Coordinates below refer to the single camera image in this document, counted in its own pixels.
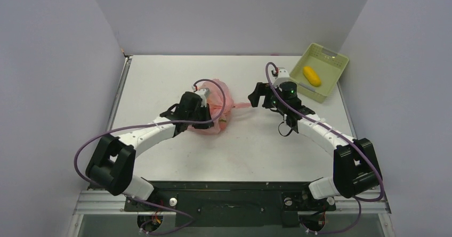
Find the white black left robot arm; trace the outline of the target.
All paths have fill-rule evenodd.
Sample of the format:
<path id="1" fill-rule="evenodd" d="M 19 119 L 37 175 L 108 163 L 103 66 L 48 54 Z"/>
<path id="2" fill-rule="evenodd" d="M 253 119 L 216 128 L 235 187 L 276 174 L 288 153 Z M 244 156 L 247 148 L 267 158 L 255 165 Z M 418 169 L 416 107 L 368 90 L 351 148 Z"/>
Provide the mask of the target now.
<path id="1" fill-rule="evenodd" d="M 209 89 L 185 92 L 180 102 L 161 113 L 149 127 L 138 128 L 118 136 L 102 135 L 85 170 L 86 176 L 112 195 L 125 194 L 138 198 L 145 210 L 158 206 L 155 187 L 133 174 L 136 158 L 154 145 L 174 138 L 189 126 L 213 127 L 207 98 Z"/>

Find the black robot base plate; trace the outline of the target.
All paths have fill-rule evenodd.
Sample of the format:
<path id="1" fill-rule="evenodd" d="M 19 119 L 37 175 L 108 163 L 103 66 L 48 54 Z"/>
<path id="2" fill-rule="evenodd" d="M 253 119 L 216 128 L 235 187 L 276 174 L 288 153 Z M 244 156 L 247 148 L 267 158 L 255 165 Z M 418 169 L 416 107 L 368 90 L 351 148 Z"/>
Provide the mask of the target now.
<path id="1" fill-rule="evenodd" d="M 156 193 L 149 202 L 170 207 L 185 215 L 174 215 L 126 199 L 126 212 L 137 212 L 141 221 L 158 217 L 162 223 L 175 219 L 177 227 L 190 223 L 192 227 L 253 227 L 281 225 L 297 227 L 300 219 L 318 220 L 336 206 L 327 199 L 315 200 L 308 193 L 307 182 L 182 182 L 155 181 Z"/>

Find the pink plastic bag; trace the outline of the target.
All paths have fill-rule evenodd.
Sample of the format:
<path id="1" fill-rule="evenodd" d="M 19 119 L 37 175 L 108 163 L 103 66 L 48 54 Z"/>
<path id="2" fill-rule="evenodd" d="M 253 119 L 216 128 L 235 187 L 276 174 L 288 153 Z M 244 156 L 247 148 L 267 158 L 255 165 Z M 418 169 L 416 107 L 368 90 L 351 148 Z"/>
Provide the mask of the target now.
<path id="1" fill-rule="evenodd" d="M 219 89 L 219 87 L 212 82 L 206 81 L 202 83 L 199 88 L 207 88 L 210 91 L 209 96 L 207 97 L 207 103 L 209 105 L 209 110 L 211 113 L 212 118 L 216 117 L 220 112 L 221 109 L 224 107 L 223 112 L 220 114 L 220 117 L 216 119 L 213 123 L 213 127 L 209 129 L 195 129 L 194 127 L 190 126 L 189 131 L 202 134 L 202 135 L 216 135 L 219 134 L 221 131 L 225 130 L 228 126 L 228 123 L 231 119 L 231 114 L 233 109 L 244 109 L 244 108 L 250 108 L 251 104 L 249 102 L 245 103 L 236 103 L 232 95 L 229 91 L 228 86 L 220 81 L 219 79 L 213 79 L 215 83 L 221 86 L 221 88 L 224 91 L 225 94 L 225 101 L 223 99 L 222 93 Z"/>

